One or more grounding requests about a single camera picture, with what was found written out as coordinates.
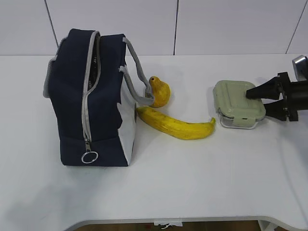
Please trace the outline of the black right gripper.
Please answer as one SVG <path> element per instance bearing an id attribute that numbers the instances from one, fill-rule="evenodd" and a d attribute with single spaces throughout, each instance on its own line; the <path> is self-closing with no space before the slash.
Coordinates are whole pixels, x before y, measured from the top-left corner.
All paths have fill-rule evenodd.
<path id="1" fill-rule="evenodd" d="M 280 121 L 298 121 L 298 111 L 308 109 L 308 81 L 291 82 L 287 72 L 246 91 L 248 99 L 282 100 L 264 104 L 266 116 Z"/>

